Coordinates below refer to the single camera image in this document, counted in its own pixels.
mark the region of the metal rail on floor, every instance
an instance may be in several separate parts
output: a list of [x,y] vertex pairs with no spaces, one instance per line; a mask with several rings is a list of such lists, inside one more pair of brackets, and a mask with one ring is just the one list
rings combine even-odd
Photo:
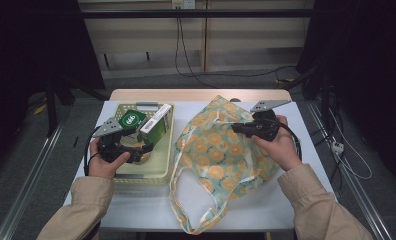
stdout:
[[[321,112],[319,111],[317,106],[315,106],[314,102],[307,102],[307,106],[317,126],[321,129],[323,137],[325,137],[329,147],[329,140],[327,139],[328,134],[324,130],[325,128],[323,127],[322,120],[320,119]],[[345,157],[343,159],[343,164],[347,164],[347,166],[351,169],[351,166]],[[342,174],[345,180],[347,181],[347,184],[350,186],[351,192],[353,193],[354,198],[356,199],[364,216],[366,217],[367,222],[372,228],[372,231],[375,234],[376,239],[380,239],[380,240],[393,239],[388,231],[387,226],[385,225],[382,219],[382,216],[379,214],[372,200],[367,195],[359,179],[353,174],[351,174],[343,164],[340,164],[340,169],[342,171]]]
[[38,158],[35,161],[30,173],[23,184],[23,187],[19,191],[16,199],[11,205],[10,210],[5,216],[3,222],[0,226],[0,240],[9,240],[12,239],[14,232],[18,226],[18,223],[23,216],[23,213],[30,202],[30,198],[36,189],[38,180],[42,175],[43,169],[46,167],[46,163],[48,162],[52,150],[55,147],[55,144],[58,141],[58,138],[63,129],[64,123],[67,121],[68,116],[70,114],[71,107],[65,107],[62,113],[62,119],[55,129],[54,133],[46,138],[44,146],[42,147],[41,152],[39,153]]

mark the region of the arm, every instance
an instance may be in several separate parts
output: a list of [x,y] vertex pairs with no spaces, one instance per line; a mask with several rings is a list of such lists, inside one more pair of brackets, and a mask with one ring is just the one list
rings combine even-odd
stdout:
[[105,162],[98,152],[99,139],[90,145],[88,177],[77,178],[72,187],[72,202],[61,207],[40,232],[38,239],[82,239],[104,217],[114,193],[112,179],[116,170],[129,159],[123,153],[114,162]]
[[[288,124],[284,116],[278,119]],[[257,136],[252,136],[252,140],[286,172],[278,181],[294,208],[298,239],[372,239],[363,225],[335,201],[334,195],[326,192],[310,165],[301,162],[285,129],[279,129],[272,142]]]

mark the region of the forearm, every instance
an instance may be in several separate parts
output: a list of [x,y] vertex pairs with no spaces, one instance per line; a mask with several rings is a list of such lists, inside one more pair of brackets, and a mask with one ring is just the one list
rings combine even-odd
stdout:
[[82,239],[107,212],[113,192],[109,179],[76,179],[71,187],[72,203],[54,214],[38,239]]
[[278,181],[294,208],[299,239],[372,239],[333,193],[326,192],[309,165],[291,169]]

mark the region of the black horizontal bar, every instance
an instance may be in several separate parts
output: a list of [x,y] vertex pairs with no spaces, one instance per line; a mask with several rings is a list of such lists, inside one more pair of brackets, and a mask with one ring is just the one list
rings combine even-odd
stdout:
[[76,17],[83,19],[108,18],[303,18],[344,14],[340,9],[167,9],[167,10],[88,10],[82,12],[28,11],[28,15]]

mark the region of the white tabletop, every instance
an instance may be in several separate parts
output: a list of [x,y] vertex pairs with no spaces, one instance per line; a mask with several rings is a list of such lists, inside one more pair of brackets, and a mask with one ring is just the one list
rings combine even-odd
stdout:
[[[113,116],[120,101],[107,101],[97,121],[101,125]],[[172,102],[175,105],[173,143],[179,138],[185,125],[208,102]],[[250,110],[256,102],[239,102],[238,106]],[[301,140],[303,162],[310,163],[327,191],[333,191],[328,177],[316,153],[297,105],[292,102],[274,109],[285,115],[292,131]],[[279,170],[272,181],[256,192],[231,200],[226,216],[212,229],[216,232],[265,232],[293,229],[293,209],[282,193],[276,178],[284,172]],[[76,177],[83,176],[83,163]],[[197,226],[201,216],[213,202],[198,184],[194,174],[185,171],[178,181],[178,200],[190,217],[192,226]],[[115,194],[101,227],[124,231],[183,231],[170,207],[169,186],[116,186]],[[65,204],[71,202],[71,195]]]

